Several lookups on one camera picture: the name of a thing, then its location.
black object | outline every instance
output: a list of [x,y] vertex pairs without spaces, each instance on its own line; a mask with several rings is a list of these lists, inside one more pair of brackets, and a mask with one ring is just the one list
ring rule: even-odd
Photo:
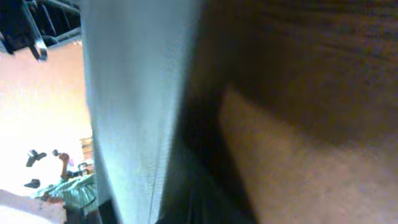
[[52,154],[53,154],[54,156],[59,156],[59,155],[60,155],[60,153],[59,153],[58,150],[56,150],[56,149],[54,149],[54,150],[52,151]]
[[113,224],[118,222],[112,200],[109,199],[105,201],[98,207],[98,210],[102,224]]
[[46,157],[47,154],[45,152],[38,154],[36,150],[32,149],[29,151],[28,156],[29,158],[26,162],[26,167],[32,167],[35,161],[41,160],[42,158]]
[[29,47],[39,61],[47,47],[79,39],[80,9],[58,0],[3,0],[0,4],[0,50],[9,54]]
[[24,186],[36,189],[36,188],[40,187],[40,180],[32,179],[31,182],[29,182],[28,184],[25,184]]
[[79,169],[80,172],[86,172],[87,166],[88,166],[87,162],[82,162],[77,166],[77,168]]
[[72,172],[70,170],[67,171],[67,177],[68,178],[74,178],[74,177],[78,177],[83,175],[82,171],[76,171],[76,172]]
[[78,209],[68,205],[64,205],[63,208],[65,209],[67,215],[67,220],[64,222],[64,224],[86,223],[83,209]]
[[180,162],[170,163],[168,172],[178,175],[165,182],[156,224],[255,223],[198,158],[184,142],[176,142],[170,161]]

skin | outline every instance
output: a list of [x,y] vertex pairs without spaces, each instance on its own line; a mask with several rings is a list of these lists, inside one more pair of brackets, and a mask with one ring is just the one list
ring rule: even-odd
[[[69,162],[69,155],[67,153],[61,153],[58,158],[62,161],[62,171],[61,171],[61,178],[67,179],[67,167]],[[63,200],[61,198],[56,197],[49,197],[47,199],[50,203],[62,203]]]
[[377,16],[388,1],[275,2],[208,7],[188,100],[221,101],[259,223],[395,223],[398,42],[393,16]]

wall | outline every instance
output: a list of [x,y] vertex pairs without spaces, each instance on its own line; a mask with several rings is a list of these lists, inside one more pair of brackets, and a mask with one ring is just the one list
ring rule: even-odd
[[[50,50],[42,63],[29,50],[0,54],[0,168],[6,170],[1,189],[27,194],[23,184],[31,178],[43,187],[54,184],[61,167],[52,150],[69,153],[77,163],[79,139],[90,135],[80,45]],[[48,155],[26,168],[29,149]]]

teal shirt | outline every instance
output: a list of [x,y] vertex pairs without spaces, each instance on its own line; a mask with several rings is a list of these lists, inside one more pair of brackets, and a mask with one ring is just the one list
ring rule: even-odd
[[61,198],[65,205],[73,208],[83,208],[85,215],[98,208],[94,174],[75,177],[69,180],[61,179],[57,185],[49,185],[39,190],[33,198]]

person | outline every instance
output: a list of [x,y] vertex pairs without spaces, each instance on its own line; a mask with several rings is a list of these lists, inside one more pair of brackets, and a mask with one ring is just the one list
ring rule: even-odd
[[[256,223],[395,223],[396,4],[227,2],[234,3],[215,7],[229,14],[220,16],[223,33],[214,36],[238,35],[234,49],[243,43],[225,65],[229,80],[221,87],[215,82],[223,65],[211,59],[220,55],[223,41],[209,41],[215,44],[198,47],[208,54],[197,67],[211,78],[202,84],[193,78],[196,88],[190,90],[198,93],[189,92],[200,105],[192,109],[195,123],[184,131],[193,133],[186,142],[195,140],[191,148],[202,164],[227,183],[224,191],[234,186],[225,178],[233,166],[224,166],[225,158],[215,153],[220,147],[208,144],[215,139],[209,133],[220,129]],[[216,109],[207,110],[211,104]]]
[[58,158],[62,161],[60,182],[56,185],[49,185],[39,190],[32,198],[38,198],[50,203],[63,202],[69,210],[82,210],[86,215],[96,210],[96,187],[94,174],[81,177],[69,178],[67,166],[69,155],[60,153]]

